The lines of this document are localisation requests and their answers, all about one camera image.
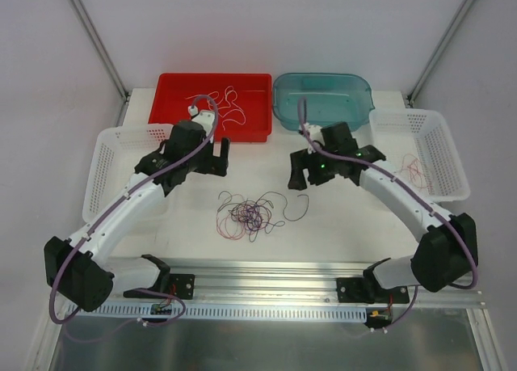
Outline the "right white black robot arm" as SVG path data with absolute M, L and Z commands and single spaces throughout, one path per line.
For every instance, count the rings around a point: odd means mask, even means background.
M 369 266 L 345 288 L 346 297 L 372 304 L 401 287 L 422 286 L 432 293 L 446 287 L 476 287 L 477 226 L 470 215 L 455 215 L 424 198 L 396 176 L 393 165 L 375 146 L 358 147 L 344 122 L 326 127 L 302 122 L 299 133 L 308 147 L 290 155 L 288 188 L 302 191 L 340 175 L 374 195 L 418 244 L 412 255 L 386 258 Z

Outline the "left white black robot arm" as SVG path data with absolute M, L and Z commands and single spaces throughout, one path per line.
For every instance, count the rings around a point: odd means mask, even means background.
M 162 297 L 170 287 L 170 267 L 141 255 L 112 260 L 111 253 L 135 224 L 162 204 L 191 173 L 224 177 L 230 141 L 213 153 L 216 114 L 203 110 L 173 126 L 168 139 L 135 166 L 126 186 L 91 222 L 66 239 L 52 237 L 44 246 L 50 302 L 58 294 L 90 312 L 111 295 L 137 295 L 144 289 Z

